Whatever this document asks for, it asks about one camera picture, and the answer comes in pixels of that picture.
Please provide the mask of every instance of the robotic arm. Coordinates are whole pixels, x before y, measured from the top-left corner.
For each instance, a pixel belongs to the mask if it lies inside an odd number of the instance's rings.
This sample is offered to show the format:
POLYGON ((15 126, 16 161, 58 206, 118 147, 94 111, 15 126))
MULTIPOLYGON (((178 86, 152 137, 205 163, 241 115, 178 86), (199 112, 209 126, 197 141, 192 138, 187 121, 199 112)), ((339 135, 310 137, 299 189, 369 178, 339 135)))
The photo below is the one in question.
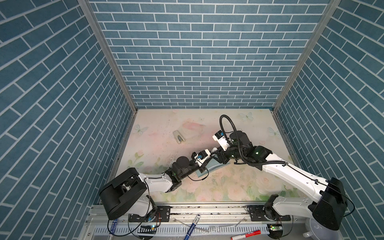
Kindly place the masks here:
POLYGON ((182 184, 182 179, 199 170, 203 172, 211 159, 226 164, 235 159, 235 164, 248 164, 269 172, 293 185, 308 198, 286 198, 272 195, 264 205, 266 217, 276 220, 284 215, 296 215, 316 219, 323 226, 338 230, 347 208, 343 184, 336 178, 327 180, 308 173, 285 162, 263 146, 253 146, 247 135, 237 131, 226 115, 220 117, 221 130, 213 139, 220 147, 212 151, 195 152, 191 160, 179 157, 163 174, 146 175, 129 168, 100 189, 99 195, 108 218, 114 220, 126 212, 151 220, 157 206, 147 195, 150 192, 171 192, 182 184), (221 119, 225 116, 234 132, 230 138, 224 133, 221 119))

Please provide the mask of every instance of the white cup handle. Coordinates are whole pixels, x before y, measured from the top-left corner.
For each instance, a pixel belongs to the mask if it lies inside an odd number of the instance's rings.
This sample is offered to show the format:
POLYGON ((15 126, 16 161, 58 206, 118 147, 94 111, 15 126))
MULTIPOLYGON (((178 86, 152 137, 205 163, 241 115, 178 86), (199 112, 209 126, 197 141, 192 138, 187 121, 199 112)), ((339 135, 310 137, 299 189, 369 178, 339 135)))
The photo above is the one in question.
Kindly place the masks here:
POLYGON ((303 237, 310 237, 313 233, 311 231, 303 233, 303 237))

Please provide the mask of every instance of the white plastic pitcher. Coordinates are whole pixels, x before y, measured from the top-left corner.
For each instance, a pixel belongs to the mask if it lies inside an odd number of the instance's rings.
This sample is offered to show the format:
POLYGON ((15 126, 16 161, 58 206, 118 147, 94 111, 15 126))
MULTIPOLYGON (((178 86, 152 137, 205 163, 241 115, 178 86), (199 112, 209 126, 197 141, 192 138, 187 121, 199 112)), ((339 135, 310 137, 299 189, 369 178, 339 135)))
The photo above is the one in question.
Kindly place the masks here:
POLYGON ((339 232, 328 229, 313 218, 307 218, 305 228, 308 232, 303 233, 304 237, 311 237, 314 240, 338 240, 339 232))

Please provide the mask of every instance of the black circular motor cap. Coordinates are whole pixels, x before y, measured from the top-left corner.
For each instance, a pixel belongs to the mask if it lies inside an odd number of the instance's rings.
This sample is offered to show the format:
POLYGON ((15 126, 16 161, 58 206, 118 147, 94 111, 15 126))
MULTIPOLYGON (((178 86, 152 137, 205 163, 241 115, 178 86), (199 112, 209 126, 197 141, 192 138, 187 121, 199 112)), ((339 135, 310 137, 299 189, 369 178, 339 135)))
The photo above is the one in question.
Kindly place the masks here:
POLYGON ((179 157, 176 162, 180 168, 186 168, 189 165, 189 159, 185 156, 179 157))

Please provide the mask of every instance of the blue brick wall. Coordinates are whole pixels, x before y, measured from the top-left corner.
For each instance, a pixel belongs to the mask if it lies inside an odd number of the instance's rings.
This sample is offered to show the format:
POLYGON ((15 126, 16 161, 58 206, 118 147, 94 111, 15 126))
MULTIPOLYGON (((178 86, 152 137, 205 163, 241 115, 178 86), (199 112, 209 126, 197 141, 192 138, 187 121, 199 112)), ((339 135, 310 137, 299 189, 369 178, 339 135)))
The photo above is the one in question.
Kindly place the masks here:
POLYGON ((91 0, 139 108, 271 108, 329 0, 91 0))
POLYGON ((277 111, 303 168, 343 182, 351 240, 384 239, 383 12, 342 0, 277 111))
POLYGON ((132 111, 77 0, 0 2, 0 239, 72 239, 132 111))

